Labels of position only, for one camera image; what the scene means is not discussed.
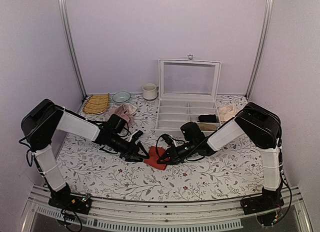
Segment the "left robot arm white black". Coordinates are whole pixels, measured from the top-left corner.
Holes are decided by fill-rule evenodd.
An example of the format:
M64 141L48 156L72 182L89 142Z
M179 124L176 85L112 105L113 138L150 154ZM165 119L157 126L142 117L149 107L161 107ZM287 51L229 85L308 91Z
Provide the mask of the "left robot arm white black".
M38 173L47 183L54 199L64 209L74 205L70 186L67 184L57 164L52 141L57 133L74 135L103 147L107 146L119 153L126 162L142 162L150 156L139 138L137 131L126 140L120 135L129 124L123 118L112 114L107 121L94 121L55 104L49 99L42 100L21 121L23 137L19 144L26 146L28 166L35 165Z

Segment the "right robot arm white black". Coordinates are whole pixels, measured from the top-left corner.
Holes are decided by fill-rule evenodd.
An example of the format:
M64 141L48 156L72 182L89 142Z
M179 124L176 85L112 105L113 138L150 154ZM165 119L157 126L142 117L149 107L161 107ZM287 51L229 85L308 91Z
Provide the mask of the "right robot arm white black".
M269 210L277 203L281 196L283 180L280 173L282 127L281 120L276 114L249 102L235 117L208 136L195 122L185 123L180 130L186 141L180 146L174 146L173 139L169 135L161 135L169 148L158 157L158 164L179 164L195 153L202 157L211 156L225 145L246 135L259 149L262 159L263 187L258 205L263 210Z

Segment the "red and white underwear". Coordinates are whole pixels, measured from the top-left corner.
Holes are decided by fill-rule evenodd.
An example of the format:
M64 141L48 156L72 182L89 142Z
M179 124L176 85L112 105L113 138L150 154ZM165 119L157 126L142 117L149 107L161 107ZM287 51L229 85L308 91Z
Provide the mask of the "red and white underwear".
M159 159L158 154L156 153L156 147L151 146L149 148L149 158L145 159L143 162L153 168L156 168L158 170L165 170L167 165L166 164L159 164L157 161Z

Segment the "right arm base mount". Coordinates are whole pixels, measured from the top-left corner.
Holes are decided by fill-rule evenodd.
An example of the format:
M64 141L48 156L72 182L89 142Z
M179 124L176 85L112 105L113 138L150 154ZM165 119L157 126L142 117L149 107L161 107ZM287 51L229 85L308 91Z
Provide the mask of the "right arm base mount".
M284 200L280 198L273 199L270 196L244 196L240 200L240 206L243 209L245 215L257 214L262 212L261 215L257 215L256 219L260 225L269 227L275 225L280 217L283 215L282 206Z

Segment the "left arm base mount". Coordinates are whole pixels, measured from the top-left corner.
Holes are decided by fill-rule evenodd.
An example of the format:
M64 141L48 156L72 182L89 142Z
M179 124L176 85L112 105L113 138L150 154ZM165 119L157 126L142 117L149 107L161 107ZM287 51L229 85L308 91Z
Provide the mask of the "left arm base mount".
M60 192L56 193L55 195L52 194L48 204L56 208L88 215L91 208L92 199L91 194L89 193L84 195L72 195L69 192Z

